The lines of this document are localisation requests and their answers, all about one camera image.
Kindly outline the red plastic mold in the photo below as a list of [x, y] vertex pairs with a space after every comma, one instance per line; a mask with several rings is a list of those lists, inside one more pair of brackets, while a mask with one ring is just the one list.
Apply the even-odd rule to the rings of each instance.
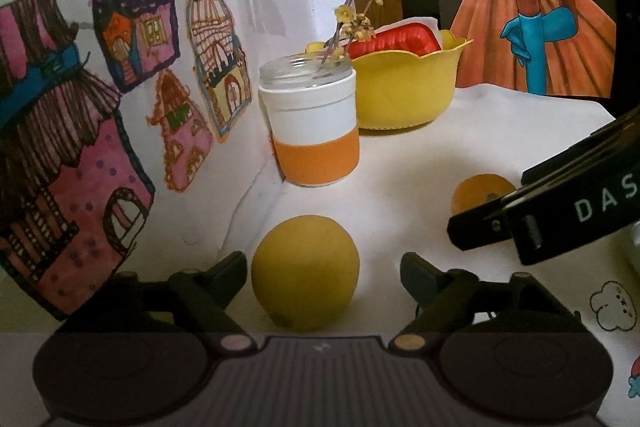
[[381, 51], [406, 51], [424, 56], [441, 49], [431, 28], [422, 23], [410, 23], [378, 32], [368, 41], [353, 42], [347, 53], [350, 58]]

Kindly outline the colourful houses drawing paper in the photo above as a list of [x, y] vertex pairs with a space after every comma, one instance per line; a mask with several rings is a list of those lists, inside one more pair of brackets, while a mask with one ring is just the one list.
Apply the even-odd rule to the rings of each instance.
[[117, 271], [224, 248], [269, 155], [271, 0], [1, 0], [1, 321], [70, 317]]

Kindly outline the yellow plastic bowl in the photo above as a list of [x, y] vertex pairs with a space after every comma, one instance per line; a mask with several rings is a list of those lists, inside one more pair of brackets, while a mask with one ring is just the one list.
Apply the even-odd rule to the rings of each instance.
[[343, 46], [343, 54], [356, 70], [356, 113], [361, 129], [418, 127], [448, 108], [454, 98], [461, 55], [471, 41], [449, 30], [432, 31], [442, 49], [424, 56], [381, 51], [350, 58], [347, 51], [352, 43]]

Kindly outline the yellow lemon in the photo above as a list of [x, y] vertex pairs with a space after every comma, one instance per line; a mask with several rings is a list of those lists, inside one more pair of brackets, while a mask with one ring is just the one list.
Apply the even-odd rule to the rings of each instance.
[[303, 215], [262, 239], [250, 276], [258, 303], [280, 329], [313, 331], [347, 309], [358, 284], [360, 257], [352, 236], [335, 220]]

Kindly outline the white orange glass jar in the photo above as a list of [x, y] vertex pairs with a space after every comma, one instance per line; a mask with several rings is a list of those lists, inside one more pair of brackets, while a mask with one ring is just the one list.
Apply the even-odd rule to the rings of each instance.
[[356, 72], [349, 58], [321, 52], [277, 58], [259, 69], [258, 91], [288, 182], [328, 185], [356, 169]]

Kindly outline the white printed tablecloth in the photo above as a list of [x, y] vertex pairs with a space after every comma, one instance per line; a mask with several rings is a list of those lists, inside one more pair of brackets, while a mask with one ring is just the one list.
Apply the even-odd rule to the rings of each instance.
[[457, 90], [445, 113], [405, 132], [363, 133], [360, 161], [344, 180], [301, 187], [280, 179], [272, 158], [239, 203], [221, 254], [253, 257], [262, 238], [280, 222], [319, 215], [338, 222], [360, 254], [357, 290], [347, 311], [311, 335], [380, 335], [385, 342], [416, 312], [399, 280], [399, 262], [415, 251], [441, 270], [462, 268], [482, 280], [507, 281], [514, 271], [533, 273], [608, 348], [614, 377], [600, 408], [609, 426], [639, 426], [639, 397], [628, 397], [639, 360], [639, 317], [630, 331], [604, 329], [603, 305], [591, 296], [605, 283], [626, 289], [639, 313], [639, 275], [627, 230], [577, 251], [522, 267], [512, 242], [459, 251], [446, 233], [450, 199], [464, 179], [497, 173], [520, 185], [524, 170], [584, 139], [613, 117], [598, 103], [541, 98], [489, 84]]

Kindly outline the large orange mandarin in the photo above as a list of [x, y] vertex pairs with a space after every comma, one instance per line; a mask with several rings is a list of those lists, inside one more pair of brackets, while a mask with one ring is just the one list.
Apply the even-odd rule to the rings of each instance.
[[454, 190], [450, 204], [451, 213], [454, 216], [458, 215], [515, 190], [515, 185], [503, 176], [495, 173], [476, 174], [462, 181]]

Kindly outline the girl in orange dress poster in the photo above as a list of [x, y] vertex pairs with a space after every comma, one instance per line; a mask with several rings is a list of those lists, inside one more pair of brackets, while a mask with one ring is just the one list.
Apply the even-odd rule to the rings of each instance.
[[472, 46], [457, 85], [536, 95], [608, 98], [616, 25], [593, 0], [462, 0], [452, 21]]

